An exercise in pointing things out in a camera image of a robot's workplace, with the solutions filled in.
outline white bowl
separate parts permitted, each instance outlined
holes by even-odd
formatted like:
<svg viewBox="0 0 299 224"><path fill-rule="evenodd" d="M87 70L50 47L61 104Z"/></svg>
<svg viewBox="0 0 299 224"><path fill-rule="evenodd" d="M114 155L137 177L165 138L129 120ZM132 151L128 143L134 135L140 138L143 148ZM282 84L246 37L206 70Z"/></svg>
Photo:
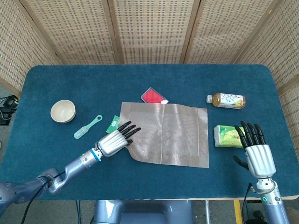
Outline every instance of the white bowl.
<svg viewBox="0 0 299 224"><path fill-rule="evenodd" d="M59 123L66 123L76 115L76 108L73 102L64 99L56 102L51 109L51 117L53 120Z"/></svg>

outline wicker screen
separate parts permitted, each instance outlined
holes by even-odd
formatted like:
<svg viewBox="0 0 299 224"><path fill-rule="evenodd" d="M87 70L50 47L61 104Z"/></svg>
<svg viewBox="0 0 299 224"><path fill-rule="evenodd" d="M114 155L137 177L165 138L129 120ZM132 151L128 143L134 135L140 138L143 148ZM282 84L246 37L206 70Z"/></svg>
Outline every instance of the wicker screen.
<svg viewBox="0 0 299 224"><path fill-rule="evenodd" d="M114 0L124 63L179 63L193 0Z"/></svg>
<svg viewBox="0 0 299 224"><path fill-rule="evenodd" d="M0 1L0 81L20 95L29 69L58 59L13 0Z"/></svg>
<svg viewBox="0 0 299 224"><path fill-rule="evenodd" d="M237 62L262 63L272 71L299 157L298 33L299 1L284 0L271 14L252 43L239 56Z"/></svg>
<svg viewBox="0 0 299 224"><path fill-rule="evenodd" d="M116 63L101 0L21 2L65 64Z"/></svg>
<svg viewBox="0 0 299 224"><path fill-rule="evenodd" d="M231 63L271 0L201 0L186 63Z"/></svg>

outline robotic arm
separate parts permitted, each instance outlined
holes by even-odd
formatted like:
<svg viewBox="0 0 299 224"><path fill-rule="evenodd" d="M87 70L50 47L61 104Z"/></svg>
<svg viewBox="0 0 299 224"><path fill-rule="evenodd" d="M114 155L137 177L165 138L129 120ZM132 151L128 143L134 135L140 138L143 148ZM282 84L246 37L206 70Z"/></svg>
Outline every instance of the robotic arm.
<svg viewBox="0 0 299 224"><path fill-rule="evenodd" d="M42 196L48 189L51 194L58 194L71 180L100 162L102 156L112 156L125 146L129 146L133 141L128 138L141 130L141 128L134 129L136 125L127 127L130 123L131 121L106 135L95 144L94 148L66 165L64 179L55 168L52 168L27 183L0 182L0 217L10 204L30 201L37 192L37 197Z"/></svg>
<svg viewBox="0 0 299 224"><path fill-rule="evenodd" d="M290 221L286 214L278 185L271 178L276 173L276 168L262 129L257 124L255 124L255 127L243 121L241 121L241 124L245 135L238 126L235 126L235 129L240 136L247 162L243 162L237 156L234 156L234 160L258 179L256 184L257 194L262 199L269 223L289 224Z"/></svg>

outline table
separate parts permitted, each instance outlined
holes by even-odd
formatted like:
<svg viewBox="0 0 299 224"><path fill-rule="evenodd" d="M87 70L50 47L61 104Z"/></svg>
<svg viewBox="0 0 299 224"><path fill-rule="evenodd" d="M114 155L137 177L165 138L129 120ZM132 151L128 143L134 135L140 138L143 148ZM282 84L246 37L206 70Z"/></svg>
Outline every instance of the table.
<svg viewBox="0 0 299 224"><path fill-rule="evenodd" d="M126 149L103 158L71 182L59 195L42 199L179 199L244 197L250 173L233 155L242 149L215 148L213 128L240 120L258 123L270 145L282 196L299 194L299 165L269 69L263 65L172 64L36 66L26 77L0 181L26 182L49 168L63 171L103 137L121 102L141 102L153 87L170 103L207 108L210 168L148 164L132 159ZM241 110L217 108L206 96L217 92L247 97ZM53 104L71 100L73 121L54 122ZM73 134L98 114L103 120L79 140Z"/></svg>

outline green packet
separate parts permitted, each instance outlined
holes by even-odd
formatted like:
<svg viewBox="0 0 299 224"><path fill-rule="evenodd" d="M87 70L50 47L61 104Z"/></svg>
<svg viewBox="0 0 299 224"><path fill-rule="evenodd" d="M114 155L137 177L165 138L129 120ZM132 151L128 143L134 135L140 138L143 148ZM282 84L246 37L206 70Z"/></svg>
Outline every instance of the green packet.
<svg viewBox="0 0 299 224"><path fill-rule="evenodd" d="M109 128L106 130L106 132L109 134L112 131L116 130L118 128L118 125L120 123L120 117L114 116Z"/></svg>
<svg viewBox="0 0 299 224"><path fill-rule="evenodd" d="M216 147L243 147L235 127L217 125L214 128L214 139Z"/></svg>

